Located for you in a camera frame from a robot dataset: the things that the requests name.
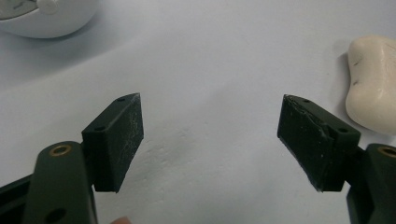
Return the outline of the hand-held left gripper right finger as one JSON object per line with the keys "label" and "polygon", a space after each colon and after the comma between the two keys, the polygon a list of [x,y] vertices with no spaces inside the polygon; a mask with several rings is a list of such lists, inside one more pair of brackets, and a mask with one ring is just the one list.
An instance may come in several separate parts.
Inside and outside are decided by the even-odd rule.
{"label": "hand-held left gripper right finger", "polygon": [[359,147],[361,133],[305,98],[284,95],[277,137],[319,192],[342,190],[351,224],[396,224],[396,147]]}

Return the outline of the cream soap bar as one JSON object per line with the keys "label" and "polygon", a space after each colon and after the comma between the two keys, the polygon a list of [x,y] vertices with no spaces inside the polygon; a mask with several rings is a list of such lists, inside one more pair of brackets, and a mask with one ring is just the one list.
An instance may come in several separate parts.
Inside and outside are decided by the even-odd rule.
{"label": "cream soap bar", "polygon": [[396,135],[396,39],[368,35],[351,42],[346,112],[372,131]]}

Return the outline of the white soap dish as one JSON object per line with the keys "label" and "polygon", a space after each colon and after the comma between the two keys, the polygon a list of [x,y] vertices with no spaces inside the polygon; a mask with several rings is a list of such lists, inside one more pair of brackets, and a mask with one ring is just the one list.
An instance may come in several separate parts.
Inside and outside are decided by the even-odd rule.
{"label": "white soap dish", "polygon": [[69,35],[93,17],[99,0],[0,0],[0,30],[32,38]]}

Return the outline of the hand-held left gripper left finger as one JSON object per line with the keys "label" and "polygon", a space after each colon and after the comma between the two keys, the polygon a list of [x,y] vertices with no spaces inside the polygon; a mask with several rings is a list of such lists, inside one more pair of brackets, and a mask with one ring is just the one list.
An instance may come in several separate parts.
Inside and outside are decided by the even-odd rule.
{"label": "hand-held left gripper left finger", "polygon": [[80,143],[43,149],[30,180],[22,224],[98,224],[93,194],[119,192],[144,138],[138,93],[113,101]]}

